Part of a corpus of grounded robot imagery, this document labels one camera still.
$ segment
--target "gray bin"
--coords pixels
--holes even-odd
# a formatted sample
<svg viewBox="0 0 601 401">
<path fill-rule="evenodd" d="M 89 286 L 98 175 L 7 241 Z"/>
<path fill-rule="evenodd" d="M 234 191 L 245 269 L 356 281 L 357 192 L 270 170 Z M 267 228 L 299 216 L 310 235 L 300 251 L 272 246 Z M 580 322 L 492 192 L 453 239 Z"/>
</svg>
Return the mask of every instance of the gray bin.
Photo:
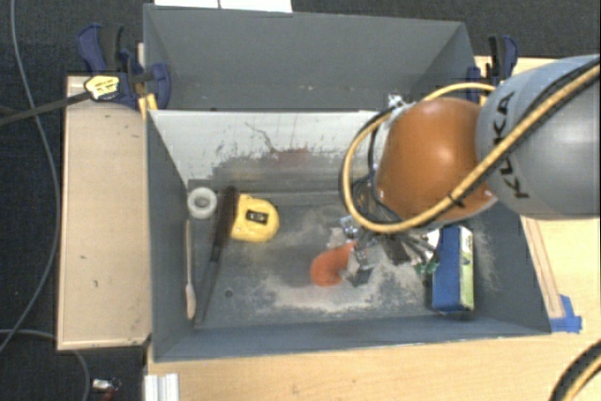
<svg viewBox="0 0 601 401">
<path fill-rule="evenodd" d="M 550 332 L 519 218 L 470 220 L 476 309 L 440 316 L 411 267 L 386 259 L 368 286 L 311 285 L 309 266 L 344 213 L 340 161 L 389 93 L 418 99 L 473 64 L 462 23 L 145 7 L 146 63 L 173 98 L 146 124 L 156 362 L 434 343 Z M 186 317 L 187 191 L 233 183 L 281 215 L 265 244 L 229 240 L 202 325 Z M 196 291 L 210 222 L 194 221 Z"/>
</svg>

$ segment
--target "blue tape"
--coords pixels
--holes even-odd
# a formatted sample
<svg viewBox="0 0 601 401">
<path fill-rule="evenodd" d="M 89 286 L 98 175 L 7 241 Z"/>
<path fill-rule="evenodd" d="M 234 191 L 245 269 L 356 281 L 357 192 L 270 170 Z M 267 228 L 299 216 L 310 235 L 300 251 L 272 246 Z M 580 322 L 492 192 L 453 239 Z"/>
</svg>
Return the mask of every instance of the blue tape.
<svg viewBox="0 0 601 401">
<path fill-rule="evenodd" d="M 553 317 L 549 320 L 553 332 L 573 332 L 578 334 L 582 331 L 582 316 L 576 316 L 570 298 L 560 294 L 562 300 L 564 317 Z"/>
</svg>

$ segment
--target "white cable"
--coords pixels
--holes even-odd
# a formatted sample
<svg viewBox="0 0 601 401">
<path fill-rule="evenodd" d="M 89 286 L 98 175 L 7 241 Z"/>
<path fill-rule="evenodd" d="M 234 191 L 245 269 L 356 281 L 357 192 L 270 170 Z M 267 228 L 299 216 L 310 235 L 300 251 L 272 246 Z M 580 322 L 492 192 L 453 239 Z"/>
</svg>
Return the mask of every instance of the white cable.
<svg viewBox="0 0 601 401">
<path fill-rule="evenodd" d="M 29 88 L 29 81 L 27 79 L 27 75 L 26 75 L 25 69 L 23 67 L 23 60 L 21 59 L 21 52 L 19 51 L 19 43 L 17 40 L 16 0 L 10 0 L 10 34 L 12 37 L 12 45 L 13 45 L 13 48 L 15 51 L 15 59 L 17 61 L 17 66 L 19 67 L 19 73 L 21 74 L 21 81 L 23 84 L 23 89 L 25 91 L 25 95 L 27 97 L 27 101 L 29 102 L 29 107 L 30 107 L 30 109 L 35 109 L 36 104 L 34 103 L 33 96 L 31 95 L 31 89 Z M 25 321 L 25 319 L 31 312 L 34 304 L 38 300 L 39 294 L 41 293 L 41 290 L 44 287 L 44 285 L 46 284 L 46 281 L 48 280 L 48 276 L 50 275 L 50 272 L 52 271 L 52 267 L 54 264 L 54 258 L 56 256 L 56 252 L 58 250 L 58 241 L 60 238 L 60 210 L 61 209 L 60 209 L 60 184 L 58 183 L 58 173 L 56 172 L 56 165 L 54 164 L 54 158 L 53 158 L 52 151 L 50 149 L 50 145 L 48 143 L 46 131 L 44 130 L 43 126 L 41 125 L 41 122 L 40 122 L 38 116 L 36 116 L 36 125 L 38 126 L 39 137 L 40 137 L 41 143 L 43 144 L 43 147 L 44 147 L 44 153 L 46 154 L 46 159 L 48 161 L 48 167 L 50 168 L 50 173 L 51 173 L 53 187 L 54 187 L 55 215 L 54 215 L 53 244 L 52 244 L 52 247 L 50 250 L 46 268 L 45 268 L 44 272 L 42 273 L 42 276 L 38 283 L 38 287 L 34 291 L 34 294 L 32 295 L 31 300 L 28 302 L 27 306 L 23 310 L 21 316 L 19 317 L 19 319 L 17 320 L 17 322 L 15 323 L 15 325 L 13 326 L 12 329 L 0 330 L 0 334 L 7 335 L 7 337 L 4 340 L 4 342 L 2 343 L 2 345 L 0 345 L 0 354 L 2 354 L 2 352 L 7 348 L 7 345 L 10 342 L 10 340 L 17 333 L 54 340 L 54 337 L 51 334 L 48 334 L 47 332 L 39 332 L 39 331 L 35 331 L 35 330 L 21 330 L 20 329 L 20 327 L 23 325 L 23 322 Z M 89 396 L 89 392 L 90 392 L 89 370 L 87 368 L 87 364 L 86 364 L 83 356 L 76 351 L 73 351 L 73 354 L 75 355 L 77 360 L 82 365 L 82 368 L 84 369 L 85 389 L 84 389 L 84 394 L 83 394 L 82 399 L 83 399 L 83 401 L 85 401 L 87 399 L 87 397 Z"/>
</svg>

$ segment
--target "yellow object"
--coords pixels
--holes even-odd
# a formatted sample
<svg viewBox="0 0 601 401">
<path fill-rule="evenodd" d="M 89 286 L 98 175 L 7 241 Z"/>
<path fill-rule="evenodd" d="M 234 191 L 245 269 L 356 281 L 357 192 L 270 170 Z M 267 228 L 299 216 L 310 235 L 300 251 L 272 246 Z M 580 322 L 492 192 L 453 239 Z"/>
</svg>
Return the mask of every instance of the yellow object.
<svg viewBox="0 0 601 401">
<path fill-rule="evenodd" d="M 275 236 L 280 228 L 280 216 L 275 207 L 265 199 L 255 199 L 241 194 L 232 225 L 232 239 L 247 242 L 265 242 Z"/>
<path fill-rule="evenodd" d="M 111 98 L 119 93 L 119 78 L 114 75 L 95 75 L 85 81 L 84 87 L 94 100 Z"/>
</svg>

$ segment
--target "orange object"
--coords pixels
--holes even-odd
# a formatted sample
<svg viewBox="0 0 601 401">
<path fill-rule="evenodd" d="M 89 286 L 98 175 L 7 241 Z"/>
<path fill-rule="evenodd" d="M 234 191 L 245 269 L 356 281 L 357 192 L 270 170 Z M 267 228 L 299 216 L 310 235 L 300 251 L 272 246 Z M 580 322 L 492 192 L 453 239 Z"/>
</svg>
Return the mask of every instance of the orange object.
<svg viewBox="0 0 601 401">
<path fill-rule="evenodd" d="M 378 167 L 378 196 L 403 219 L 435 206 L 477 164 L 476 122 L 480 106 L 456 98 L 419 102 L 394 122 Z M 494 201 L 485 183 L 439 216 L 470 216 Z"/>
<path fill-rule="evenodd" d="M 347 242 L 316 257 L 311 263 L 311 281 L 321 287 L 342 283 L 343 279 L 339 272 L 347 266 L 348 257 L 355 244 L 356 241 Z"/>
</svg>

